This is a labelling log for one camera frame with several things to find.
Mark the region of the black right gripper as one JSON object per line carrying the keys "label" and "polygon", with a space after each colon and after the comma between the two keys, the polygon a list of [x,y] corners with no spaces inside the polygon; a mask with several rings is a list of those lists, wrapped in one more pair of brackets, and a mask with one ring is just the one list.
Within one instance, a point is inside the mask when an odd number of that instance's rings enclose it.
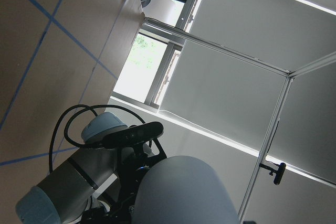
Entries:
{"label": "black right gripper", "polygon": [[151,167],[166,158],[158,140],[117,149],[117,180],[102,193],[110,210],[90,207],[83,212],[81,223],[131,223],[141,180]]}

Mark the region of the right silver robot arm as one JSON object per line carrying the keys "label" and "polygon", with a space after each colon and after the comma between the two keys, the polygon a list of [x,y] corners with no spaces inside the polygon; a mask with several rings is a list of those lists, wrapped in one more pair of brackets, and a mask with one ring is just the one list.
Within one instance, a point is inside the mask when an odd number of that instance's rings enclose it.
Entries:
{"label": "right silver robot arm", "polygon": [[22,223],[67,223],[78,218],[89,197],[117,170],[117,152],[161,136],[163,125],[127,127],[113,113],[96,116],[81,137],[80,148],[17,203]]}

